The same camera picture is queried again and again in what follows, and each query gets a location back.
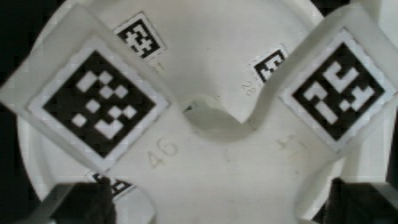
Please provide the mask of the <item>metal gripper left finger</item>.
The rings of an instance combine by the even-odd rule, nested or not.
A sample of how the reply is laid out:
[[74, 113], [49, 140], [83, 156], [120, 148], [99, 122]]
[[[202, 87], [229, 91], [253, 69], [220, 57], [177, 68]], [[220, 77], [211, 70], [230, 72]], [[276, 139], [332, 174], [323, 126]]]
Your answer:
[[12, 224], [115, 224], [109, 183], [58, 184], [30, 213]]

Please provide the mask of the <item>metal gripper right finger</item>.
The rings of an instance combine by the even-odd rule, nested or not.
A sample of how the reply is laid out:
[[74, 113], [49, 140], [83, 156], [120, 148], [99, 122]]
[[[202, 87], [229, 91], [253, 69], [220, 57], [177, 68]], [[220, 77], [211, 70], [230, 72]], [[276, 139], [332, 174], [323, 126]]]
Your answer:
[[388, 183], [332, 180], [316, 224], [398, 224], [398, 190]]

